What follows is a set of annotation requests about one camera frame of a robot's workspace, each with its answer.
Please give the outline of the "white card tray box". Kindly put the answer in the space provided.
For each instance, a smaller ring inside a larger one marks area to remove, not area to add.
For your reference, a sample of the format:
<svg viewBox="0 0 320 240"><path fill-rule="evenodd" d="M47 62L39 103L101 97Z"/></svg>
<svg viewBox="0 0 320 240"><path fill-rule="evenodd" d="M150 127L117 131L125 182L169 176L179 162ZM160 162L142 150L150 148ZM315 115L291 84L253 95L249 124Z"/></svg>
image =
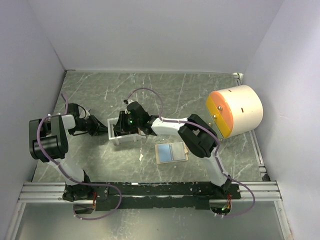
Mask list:
<svg viewBox="0 0 320 240"><path fill-rule="evenodd" d="M129 142L138 142L140 140L146 139L146 135L143 134L139 129L127 132L115 129L117 122L117 117L107 119L108 140L114 146L119 146L120 144Z"/></svg>

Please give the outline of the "beige card holder wallet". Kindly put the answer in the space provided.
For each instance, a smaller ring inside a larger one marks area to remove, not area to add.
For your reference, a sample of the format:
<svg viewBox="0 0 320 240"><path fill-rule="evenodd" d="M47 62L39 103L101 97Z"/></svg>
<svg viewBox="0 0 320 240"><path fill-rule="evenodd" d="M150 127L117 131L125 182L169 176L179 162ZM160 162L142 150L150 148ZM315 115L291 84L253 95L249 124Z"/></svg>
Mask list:
<svg viewBox="0 0 320 240"><path fill-rule="evenodd" d="M186 162L189 160L188 148L184 142L163 143L155 145L157 164Z"/></svg>

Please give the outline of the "black VIP card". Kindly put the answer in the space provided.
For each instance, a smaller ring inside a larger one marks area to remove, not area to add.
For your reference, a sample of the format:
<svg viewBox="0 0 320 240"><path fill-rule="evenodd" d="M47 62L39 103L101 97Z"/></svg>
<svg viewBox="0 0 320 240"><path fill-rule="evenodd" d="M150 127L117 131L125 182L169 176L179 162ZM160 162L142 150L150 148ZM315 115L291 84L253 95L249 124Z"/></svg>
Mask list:
<svg viewBox="0 0 320 240"><path fill-rule="evenodd" d="M175 142L171 144L172 157L174 161L186 159L185 148L183 142Z"/></svg>

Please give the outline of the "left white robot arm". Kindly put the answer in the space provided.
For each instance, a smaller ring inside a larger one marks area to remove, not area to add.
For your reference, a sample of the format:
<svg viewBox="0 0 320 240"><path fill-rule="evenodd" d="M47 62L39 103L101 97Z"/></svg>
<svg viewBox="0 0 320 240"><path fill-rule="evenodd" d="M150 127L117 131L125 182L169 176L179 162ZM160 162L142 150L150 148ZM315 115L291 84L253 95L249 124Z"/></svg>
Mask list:
<svg viewBox="0 0 320 240"><path fill-rule="evenodd" d="M63 200L87 200L94 194L94 187L86 172L67 156L67 134L95 137L108 133L108 127L79 104L69 103L66 108L67 112L62 116L29 121L29 152L33 159L54 167L63 177Z"/></svg>

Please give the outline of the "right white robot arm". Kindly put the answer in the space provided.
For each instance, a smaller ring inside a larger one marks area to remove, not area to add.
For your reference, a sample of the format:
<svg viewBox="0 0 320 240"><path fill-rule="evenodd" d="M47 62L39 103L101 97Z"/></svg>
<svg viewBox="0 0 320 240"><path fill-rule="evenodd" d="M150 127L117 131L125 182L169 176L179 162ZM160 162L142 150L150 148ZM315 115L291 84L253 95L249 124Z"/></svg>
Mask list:
<svg viewBox="0 0 320 240"><path fill-rule="evenodd" d="M137 101L125 100L126 109L119 112L113 126L117 133L140 130L149 136L179 136L190 152L203 160L212 186L212 193L223 199L230 192L231 180L220 161L220 142L216 133L197 114L185 118L150 115Z"/></svg>

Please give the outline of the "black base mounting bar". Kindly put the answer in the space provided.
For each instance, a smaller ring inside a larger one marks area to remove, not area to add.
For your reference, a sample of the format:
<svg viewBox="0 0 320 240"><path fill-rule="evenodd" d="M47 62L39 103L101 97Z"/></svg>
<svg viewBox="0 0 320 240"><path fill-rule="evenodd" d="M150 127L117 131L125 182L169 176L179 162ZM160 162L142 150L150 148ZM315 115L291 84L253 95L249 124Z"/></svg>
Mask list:
<svg viewBox="0 0 320 240"><path fill-rule="evenodd" d="M210 201L225 203L241 198L238 184L231 183L227 192L217 191L209 181L187 182L97 182L88 201L96 211L118 209L195 208L209 210Z"/></svg>

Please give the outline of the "large cream cylinder drum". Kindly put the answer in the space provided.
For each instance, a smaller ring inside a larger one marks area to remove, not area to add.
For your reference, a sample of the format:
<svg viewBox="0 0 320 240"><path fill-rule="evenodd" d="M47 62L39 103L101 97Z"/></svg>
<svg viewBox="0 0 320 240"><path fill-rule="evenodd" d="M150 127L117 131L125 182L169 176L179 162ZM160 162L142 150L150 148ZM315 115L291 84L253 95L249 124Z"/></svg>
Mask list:
<svg viewBox="0 0 320 240"><path fill-rule="evenodd" d="M264 114L260 98L248 85L212 91L205 105L224 139L254 130Z"/></svg>

